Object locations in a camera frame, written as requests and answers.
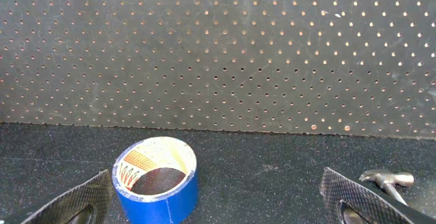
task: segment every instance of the tape roll hole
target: tape roll hole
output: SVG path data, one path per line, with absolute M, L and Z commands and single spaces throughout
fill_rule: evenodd
M 150 138 L 120 161 L 118 182 L 130 193 L 163 195 L 186 181 L 196 167 L 192 149 L 174 138 Z

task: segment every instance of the hammer head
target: hammer head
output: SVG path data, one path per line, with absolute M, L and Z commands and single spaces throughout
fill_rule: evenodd
M 359 180 L 375 181 L 381 188 L 384 188 L 387 184 L 389 185 L 401 185 L 404 187 L 411 187 L 414 185 L 414 176 L 407 172 L 401 172 L 394 174 L 388 170 L 367 170 L 363 172 Z

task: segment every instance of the carbon fiber texture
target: carbon fiber texture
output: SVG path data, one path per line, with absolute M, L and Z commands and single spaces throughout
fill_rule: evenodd
M 370 223 L 409 223 L 386 200 L 328 167 L 324 169 L 320 192 L 329 223 L 342 223 L 341 202 L 345 202 Z
M 88 223 L 102 224 L 112 194 L 110 172 L 104 170 L 83 184 L 54 198 L 24 220 L 22 224 L 68 223 L 89 205 L 92 206 L 92 217 Z

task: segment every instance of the blue tape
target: blue tape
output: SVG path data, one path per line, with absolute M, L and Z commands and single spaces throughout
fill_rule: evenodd
M 126 149 L 116 160 L 112 169 L 112 181 L 125 214 L 132 224 L 181 223 L 197 204 L 198 174 L 196 168 L 188 173 L 182 184 L 153 199 L 150 196 L 137 195 L 128 191 L 116 177 L 120 161 L 142 142 Z

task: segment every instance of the tape roll rim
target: tape roll rim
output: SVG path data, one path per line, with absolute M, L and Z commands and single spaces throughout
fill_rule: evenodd
M 121 182 L 119 182 L 119 179 L 117 177 L 117 170 L 119 167 L 119 163 L 122 162 L 122 160 L 125 158 L 125 156 L 127 155 L 127 153 L 130 153 L 135 147 L 149 142 L 149 141 L 154 141 L 154 140 L 167 140 L 167 141 L 173 141 L 176 143 L 181 143 L 183 144 L 183 146 L 186 147 L 187 152 L 189 152 L 191 160 L 193 161 L 193 165 L 192 167 L 190 167 L 190 170 L 188 170 L 186 176 L 184 177 L 184 179 L 178 183 L 175 187 L 173 187 L 172 189 L 164 192 L 164 193 L 160 193 L 157 195 L 140 195 L 137 193 L 133 193 L 131 191 L 129 191 Z M 161 137 L 154 137 L 154 138 L 147 138 L 145 140 L 141 140 L 139 142 L 136 142 L 135 144 L 131 145 L 130 147 L 128 147 L 127 149 L 125 149 L 120 156 L 116 159 L 115 164 L 112 168 L 112 183 L 114 184 L 115 189 L 124 197 L 126 197 L 127 199 L 136 201 L 136 202 L 158 202 L 164 199 L 168 199 L 169 197 L 177 194 L 179 191 L 181 191 L 183 188 L 185 188 L 186 185 L 189 184 L 189 182 L 191 181 L 191 179 L 194 177 L 194 174 L 197 170 L 197 158 L 195 153 L 193 152 L 192 148 L 186 144 L 186 142 L 176 139 L 176 138 L 171 138 L 171 137 L 167 137 L 167 136 L 161 136 Z

